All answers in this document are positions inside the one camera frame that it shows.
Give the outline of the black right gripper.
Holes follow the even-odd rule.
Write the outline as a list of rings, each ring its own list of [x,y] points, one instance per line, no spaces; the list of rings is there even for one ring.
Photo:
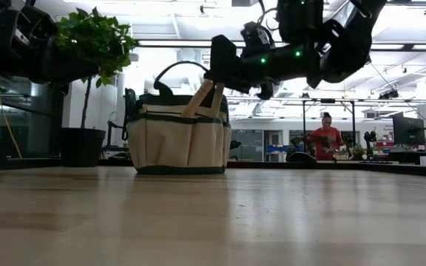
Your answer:
[[[311,77],[319,67],[319,53],[304,47],[279,47],[239,59],[237,47],[224,35],[217,35],[212,38],[210,69],[204,78],[243,94],[258,86],[257,97],[270,99],[275,84]]]

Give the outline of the narrow trowel wooden handle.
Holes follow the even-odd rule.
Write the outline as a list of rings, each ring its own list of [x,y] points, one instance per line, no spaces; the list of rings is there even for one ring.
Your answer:
[[[197,92],[192,96],[189,103],[186,105],[185,109],[182,112],[182,116],[184,117],[194,117],[198,107],[203,102],[205,97],[208,95],[210,90],[213,88],[213,82],[210,80],[205,80],[202,82],[200,88]]]

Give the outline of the beige green canvas gardening bag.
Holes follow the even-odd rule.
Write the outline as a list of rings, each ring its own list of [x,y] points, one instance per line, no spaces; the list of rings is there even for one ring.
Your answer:
[[[139,174],[222,174],[229,160],[231,124],[222,112],[210,115],[210,92],[194,117],[182,112],[190,95],[136,96],[128,118],[128,147]]]

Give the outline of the black monitor on arm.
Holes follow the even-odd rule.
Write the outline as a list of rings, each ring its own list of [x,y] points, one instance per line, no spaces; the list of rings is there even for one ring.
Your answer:
[[[121,129],[121,139],[122,140],[128,140],[128,133],[126,130],[126,124],[119,126],[116,125],[115,123],[113,123],[112,121],[108,121],[107,122],[108,125],[108,132],[107,132],[107,138],[106,138],[106,145],[104,146],[105,149],[110,149],[110,148],[114,148],[114,146],[111,144],[111,139],[112,139],[112,133],[113,133],[113,129]]]

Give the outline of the long linear ceiling light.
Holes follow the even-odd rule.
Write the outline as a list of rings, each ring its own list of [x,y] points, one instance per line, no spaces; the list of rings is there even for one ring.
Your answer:
[[[210,40],[183,40],[183,39],[141,39],[138,41],[139,47],[190,47],[208,48],[211,46]],[[371,45],[372,51],[403,51],[403,52],[426,52],[426,43],[389,43],[374,42]]]

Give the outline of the person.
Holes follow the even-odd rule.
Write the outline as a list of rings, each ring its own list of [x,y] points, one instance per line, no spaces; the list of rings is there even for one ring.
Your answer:
[[[332,116],[325,112],[322,117],[322,126],[312,131],[306,140],[315,146],[317,160],[333,160],[334,152],[344,144],[339,130],[332,125]]]

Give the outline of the green leafy plant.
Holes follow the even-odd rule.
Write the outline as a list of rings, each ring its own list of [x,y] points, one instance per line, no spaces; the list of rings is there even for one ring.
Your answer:
[[[81,78],[87,85],[81,113],[81,128],[86,127],[87,108],[92,85],[112,85],[112,78],[131,64],[130,52],[138,41],[131,37],[128,24],[120,24],[116,17],[103,16],[96,8],[87,12],[78,8],[57,23],[55,42],[69,55],[93,63],[95,74]]]

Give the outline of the black plant pot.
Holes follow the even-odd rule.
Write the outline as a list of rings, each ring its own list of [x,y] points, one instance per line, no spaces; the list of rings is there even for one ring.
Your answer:
[[[106,132],[99,129],[61,128],[60,152],[63,166],[96,167]]]

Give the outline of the black computer monitor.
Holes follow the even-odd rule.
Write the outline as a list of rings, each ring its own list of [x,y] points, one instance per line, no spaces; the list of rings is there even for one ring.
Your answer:
[[[425,144],[425,124],[422,119],[393,116],[393,141],[398,145]]]

